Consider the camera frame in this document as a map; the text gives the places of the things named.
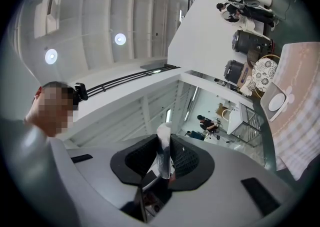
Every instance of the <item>white plate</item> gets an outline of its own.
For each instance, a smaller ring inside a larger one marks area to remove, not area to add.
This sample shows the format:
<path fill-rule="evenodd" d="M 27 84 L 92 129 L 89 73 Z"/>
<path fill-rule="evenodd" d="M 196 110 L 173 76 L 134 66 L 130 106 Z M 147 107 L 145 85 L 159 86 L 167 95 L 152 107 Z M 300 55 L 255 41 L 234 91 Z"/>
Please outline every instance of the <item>white plate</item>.
<path fill-rule="evenodd" d="M 285 95 L 283 93 L 276 94 L 269 103 L 269 110 L 274 112 L 278 110 L 285 102 Z"/>

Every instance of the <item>white tray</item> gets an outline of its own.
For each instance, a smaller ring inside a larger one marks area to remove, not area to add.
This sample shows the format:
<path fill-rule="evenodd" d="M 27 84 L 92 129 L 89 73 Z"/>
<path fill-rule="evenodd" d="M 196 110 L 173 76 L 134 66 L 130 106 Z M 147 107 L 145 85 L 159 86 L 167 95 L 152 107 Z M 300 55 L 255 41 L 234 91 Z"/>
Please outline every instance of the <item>white tray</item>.
<path fill-rule="evenodd" d="M 284 103 L 278 110 L 270 111 L 269 110 L 270 101 L 272 100 L 272 98 L 274 98 L 275 95 L 279 93 L 284 94 L 285 96 Z M 267 87 L 260 101 L 260 105 L 268 121 L 270 122 L 274 121 L 279 116 L 279 114 L 283 111 L 283 109 L 286 107 L 287 104 L 288 104 L 288 97 L 286 93 L 280 87 L 278 87 L 275 83 L 271 82 L 270 85 Z"/>

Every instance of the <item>man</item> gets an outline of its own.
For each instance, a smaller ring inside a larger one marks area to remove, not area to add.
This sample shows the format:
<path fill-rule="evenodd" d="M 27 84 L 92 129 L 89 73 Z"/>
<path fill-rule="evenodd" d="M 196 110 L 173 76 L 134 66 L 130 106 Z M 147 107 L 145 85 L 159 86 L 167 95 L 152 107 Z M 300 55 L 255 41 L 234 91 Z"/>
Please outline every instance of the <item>man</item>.
<path fill-rule="evenodd" d="M 198 140 L 204 140 L 205 138 L 202 136 L 202 134 L 200 134 L 199 132 L 195 132 L 195 131 L 187 131 L 186 132 L 188 134 L 189 137 L 191 138 L 195 138 Z"/>
<path fill-rule="evenodd" d="M 24 123 L 40 128 L 48 137 L 55 137 L 68 127 L 73 111 L 78 110 L 79 96 L 62 82 L 49 82 L 35 93 Z"/>
<path fill-rule="evenodd" d="M 198 115 L 197 119 L 200 121 L 200 127 L 203 130 L 208 130 L 210 133 L 215 131 L 218 127 L 214 124 L 214 121 L 204 116 Z"/>
<path fill-rule="evenodd" d="M 239 16 L 242 15 L 262 22 L 264 24 L 268 24 L 271 27 L 272 32 L 275 30 L 276 25 L 279 23 L 279 20 L 277 20 L 277 22 L 273 21 L 274 15 L 272 13 L 259 8 L 245 6 L 244 8 L 239 9 L 228 2 L 225 4 L 218 3 L 216 5 L 216 8 L 220 12 L 226 9 L 230 13 L 230 20 L 228 21 L 232 23 L 236 22 L 236 20 L 239 19 Z"/>

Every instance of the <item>round ceiling light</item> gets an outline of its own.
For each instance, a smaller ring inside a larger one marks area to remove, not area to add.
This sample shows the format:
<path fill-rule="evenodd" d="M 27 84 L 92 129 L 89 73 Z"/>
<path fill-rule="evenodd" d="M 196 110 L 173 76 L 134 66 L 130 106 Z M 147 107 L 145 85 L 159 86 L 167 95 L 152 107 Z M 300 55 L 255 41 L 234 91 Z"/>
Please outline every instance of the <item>round ceiling light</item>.
<path fill-rule="evenodd" d="M 126 38 L 126 36 L 125 36 L 124 34 L 118 33 L 117 35 L 115 35 L 114 41 L 115 41 L 115 43 L 117 43 L 118 45 L 122 46 L 123 44 L 126 43 L 127 38 Z"/>
<path fill-rule="evenodd" d="M 45 62 L 48 64 L 48 65 L 53 65 L 56 61 L 57 61 L 57 58 L 58 58 L 58 53 L 56 50 L 54 49 L 49 49 L 46 53 L 45 53 Z"/>

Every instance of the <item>person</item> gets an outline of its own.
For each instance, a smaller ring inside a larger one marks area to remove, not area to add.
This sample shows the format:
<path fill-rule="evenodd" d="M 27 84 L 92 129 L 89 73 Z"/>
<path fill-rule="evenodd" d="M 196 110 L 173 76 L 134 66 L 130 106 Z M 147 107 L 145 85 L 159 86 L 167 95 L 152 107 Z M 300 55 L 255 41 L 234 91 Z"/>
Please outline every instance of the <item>person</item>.
<path fill-rule="evenodd" d="M 199 132 L 187 131 L 186 133 L 187 133 L 188 136 L 191 137 L 191 138 L 195 138 L 195 139 L 202 140 L 202 141 L 205 139 L 205 138 L 203 137 L 203 135 L 200 134 Z"/>
<path fill-rule="evenodd" d="M 48 137 L 55 137 L 68 127 L 68 120 L 78 110 L 77 96 L 76 90 L 63 82 L 53 81 L 41 86 L 24 123 L 37 126 Z"/>
<path fill-rule="evenodd" d="M 212 133 L 218 128 L 214 124 L 214 121 L 212 121 L 209 118 L 206 118 L 206 117 L 204 117 L 202 115 L 198 115 L 197 119 L 200 121 L 200 127 L 205 131 L 209 131 L 210 133 Z"/>
<path fill-rule="evenodd" d="M 268 24 L 271 27 L 271 31 L 275 30 L 276 25 L 279 23 L 279 20 L 274 21 L 274 15 L 268 11 L 263 9 L 254 8 L 250 6 L 245 6 L 242 9 L 237 8 L 236 6 L 230 3 L 218 3 L 216 8 L 221 12 L 222 10 L 227 10 L 230 13 L 229 22 L 236 22 L 239 19 L 239 16 L 245 16 L 248 18 L 252 18 L 264 24 Z"/>

